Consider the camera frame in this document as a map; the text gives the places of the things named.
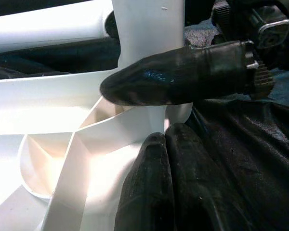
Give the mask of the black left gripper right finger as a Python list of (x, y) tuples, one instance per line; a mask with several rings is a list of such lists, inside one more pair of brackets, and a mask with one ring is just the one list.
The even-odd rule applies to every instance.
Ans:
[(166, 133), (178, 231), (252, 231), (250, 216), (200, 137), (176, 123)]

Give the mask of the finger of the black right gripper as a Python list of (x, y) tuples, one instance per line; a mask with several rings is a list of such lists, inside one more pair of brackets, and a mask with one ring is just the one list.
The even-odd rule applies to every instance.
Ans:
[(247, 93), (252, 89), (253, 42), (185, 46), (143, 58), (107, 77), (103, 97), (117, 105), (160, 106)]

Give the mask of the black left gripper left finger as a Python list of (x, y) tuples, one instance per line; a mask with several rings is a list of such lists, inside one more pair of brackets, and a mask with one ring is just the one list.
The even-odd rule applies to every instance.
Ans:
[(162, 133), (145, 139), (124, 180), (114, 231), (171, 231), (171, 170)]

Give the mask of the white plastic table leg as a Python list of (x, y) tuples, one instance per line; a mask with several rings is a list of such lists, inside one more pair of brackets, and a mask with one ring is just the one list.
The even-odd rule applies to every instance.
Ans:
[(111, 0), (80, 3), (0, 16), (0, 53), (106, 38)]
[(184, 45), (184, 0), (112, 0), (121, 53), (118, 69)]

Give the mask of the white plastic table top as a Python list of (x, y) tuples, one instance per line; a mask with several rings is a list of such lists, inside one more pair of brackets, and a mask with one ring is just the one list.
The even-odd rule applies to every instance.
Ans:
[(109, 75), (0, 80), (0, 231), (113, 231), (144, 139), (192, 105), (114, 105), (99, 93)]

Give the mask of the black shiny table cover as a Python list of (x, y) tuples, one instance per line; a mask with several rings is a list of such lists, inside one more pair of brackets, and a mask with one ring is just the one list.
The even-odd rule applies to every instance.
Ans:
[[(274, 4), (289, 19), (289, 0), (228, 2), (239, 10)], [(182, 47), (202, 48), (228, 42), (213, 41), (221, 34), (212, 23), (214, 3), (215, 0), (184, 0)], [(110, 15), (108, 28), (115, 30), (116, 38), (0, 53), (0, 80), (102, 71), (110, 71), (110, 75), (116, 73), (121, 47), (114, 11)], [(289, 70), (289, 33), (281, 45), (265, 52), (263, 62), (269, 72), (275, 68)], [(252, 231), (289, 231), (289, 106), (272, 102), (269, 95), (266, 99), (252, 99), (244, 93), (184, 104), (192, 105), (188, 119), (171, 123), (160, 133), (165, 136), (167, 129), (176, 123), (191, 128), (244, 203)], [(171, 231), (178, 231), (172, 179)]]

